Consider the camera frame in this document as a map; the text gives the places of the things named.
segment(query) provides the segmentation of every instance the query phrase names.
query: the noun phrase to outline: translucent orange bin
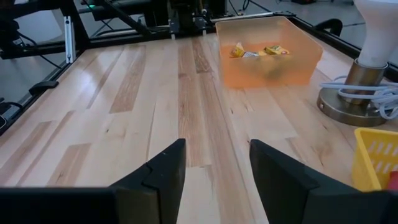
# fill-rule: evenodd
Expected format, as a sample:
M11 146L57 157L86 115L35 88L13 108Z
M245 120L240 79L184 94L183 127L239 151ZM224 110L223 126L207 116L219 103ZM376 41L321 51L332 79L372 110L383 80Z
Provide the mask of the translucent orange bin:
M382 190L391 171L398 171L398 133L369 128L355 130L353 182L358 190Z
M241 19L216 23L221 73L230 88L309 83L323 49L285 17ZM281 45L289 55L231 58L232 48L242 42L245 51Z

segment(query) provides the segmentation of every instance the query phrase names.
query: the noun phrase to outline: metal bracket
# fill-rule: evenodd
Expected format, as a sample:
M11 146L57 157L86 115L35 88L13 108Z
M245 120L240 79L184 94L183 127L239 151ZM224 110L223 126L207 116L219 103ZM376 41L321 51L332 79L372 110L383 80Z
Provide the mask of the metal bracket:
M73 63L76 60L75 33L73 22L70 16L65 16L65 53L67 56L66 63Z

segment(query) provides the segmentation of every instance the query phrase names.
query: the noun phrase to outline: light bulb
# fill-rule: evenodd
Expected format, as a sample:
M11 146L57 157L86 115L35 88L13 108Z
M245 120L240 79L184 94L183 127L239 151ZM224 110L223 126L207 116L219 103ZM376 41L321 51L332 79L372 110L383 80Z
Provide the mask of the light bulb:
M398 44L398 0L355 0L366 23L366 38L358 63L386 66Z

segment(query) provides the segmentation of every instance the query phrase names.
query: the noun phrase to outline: orange plastic bin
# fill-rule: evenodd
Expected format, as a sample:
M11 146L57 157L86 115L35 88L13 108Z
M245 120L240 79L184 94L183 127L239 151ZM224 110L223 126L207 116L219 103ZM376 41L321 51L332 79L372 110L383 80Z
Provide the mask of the orange plastic bin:
M216 23L221 73L230 88L309 83L323 49L285 17L242 19ZM242 42L249 52L281 45L289 55L231 58L232 48Z

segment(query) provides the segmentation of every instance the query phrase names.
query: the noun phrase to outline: floor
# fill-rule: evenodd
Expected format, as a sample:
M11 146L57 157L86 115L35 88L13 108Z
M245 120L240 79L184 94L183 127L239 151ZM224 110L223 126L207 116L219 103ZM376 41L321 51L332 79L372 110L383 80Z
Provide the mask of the floor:
M309 85L234 90L222 85L217 43L210 34L86 51L0 137L0 185L107 186L177 138L187 139L180 224L267 223L253 138L351 184L354 127L315 102L319 83L352 59L323 44Z
M361 17L355 6L351 6L349 2L336 0L334 3L328 1L320 1L309 5L299 5L292 2L277 2L274 0L255 0L258 4L266 7L270 11L288 10L296 13L300 18L312 24L317 24L321 21L330 18L339 18L343 24L348 26L342 31L341 38L358 46L362 46L365 36L365 25L349 26L350 24L362 23ZM231 0L235 8L241 9L243 0ZM75 4L81 8L79 0L75 0ZM231 5L228 4L228 11L233 13ZM246 14L255 14L264 12L264 10L250 4L246 9ZM60 11L53 12L56 19L62 20ZM81 19L85 24L87 33L93 35L99 30L108 30L101 22L94 21L91 14L82 14ZM114 29L126 27L120 20L114 19L109 22ZM55 63L62 63L64 61L64 54L47 55L50 60ZM398 50L396 50L391 58L392 62L398 63ZM40 57L18 58L13 60L0 59L0 97L5 97L7 101L21 102L26 99L28 89L43 80L54 67L41 59Z

